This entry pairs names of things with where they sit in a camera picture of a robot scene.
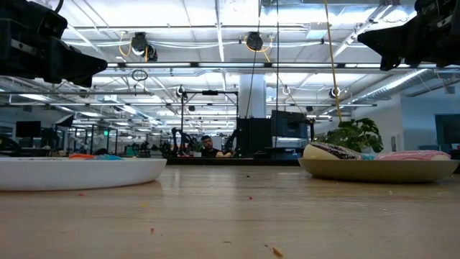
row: white plate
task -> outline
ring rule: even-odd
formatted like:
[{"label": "white plate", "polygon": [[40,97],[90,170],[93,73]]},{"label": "white plate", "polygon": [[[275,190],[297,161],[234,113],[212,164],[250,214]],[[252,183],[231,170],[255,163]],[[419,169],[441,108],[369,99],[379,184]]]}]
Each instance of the white plate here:
[{"label": "white plate", "polygon": [[166,159],[0,158],[0,191],[106,188],[157,179]]},{"label": "white plate", "polygon": [[427,183],[450,177],[458,160],[314,160],[299,164],[315,177],[345,181]]}]

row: wooden table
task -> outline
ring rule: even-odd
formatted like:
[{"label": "wooden table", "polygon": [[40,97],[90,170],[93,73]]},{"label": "wooden table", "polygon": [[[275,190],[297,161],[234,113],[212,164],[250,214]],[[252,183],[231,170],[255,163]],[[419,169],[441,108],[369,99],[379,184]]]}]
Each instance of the wooden table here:
[{"label": "wooden table", "polygon": [[458,176],[382,185],[175,165],[140,186],[0,193],[0,258],[276,258],[275,246],[284,258],[457,259],[459,217]]}]

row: orange object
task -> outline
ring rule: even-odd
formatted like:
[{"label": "orange object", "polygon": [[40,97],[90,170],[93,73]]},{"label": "orange object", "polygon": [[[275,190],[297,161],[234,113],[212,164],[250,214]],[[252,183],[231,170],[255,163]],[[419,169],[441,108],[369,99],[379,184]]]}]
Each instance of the orange object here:
[{"label": "orange object", "polygon": [[274,247],[272,247],[272,252],[273,252],[277,257],[282,257],[282,253],[281,253],[278,249],[276,249],[276,248],[274,248]]},{"label": "orange object", "polygon": [[86,154],[73,154],[69,155],[69,159],[92,159],[95,158],[95,155],[86,155]]}]

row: man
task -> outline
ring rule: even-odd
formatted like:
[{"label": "man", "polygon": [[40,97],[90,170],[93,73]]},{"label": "man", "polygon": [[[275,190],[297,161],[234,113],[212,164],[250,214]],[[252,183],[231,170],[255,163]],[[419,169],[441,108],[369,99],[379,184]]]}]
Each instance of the man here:
[{"label": "man", "polygon": [[208,135],[201,138],[203,143],[203,149],[201,149],[201,157],[203,158],[215,158],[220,150],[213,148],[213,140]]}]

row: white column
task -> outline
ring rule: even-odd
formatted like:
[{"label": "white column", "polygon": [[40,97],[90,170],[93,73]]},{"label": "white column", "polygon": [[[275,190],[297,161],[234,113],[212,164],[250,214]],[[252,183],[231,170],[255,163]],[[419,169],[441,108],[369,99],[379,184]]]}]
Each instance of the white column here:
[{"label": "white column", "polygon": [[244,118],[265,118],[267,116],[265,75],[251,74],[240,75],[239,77],[239,117]]}]

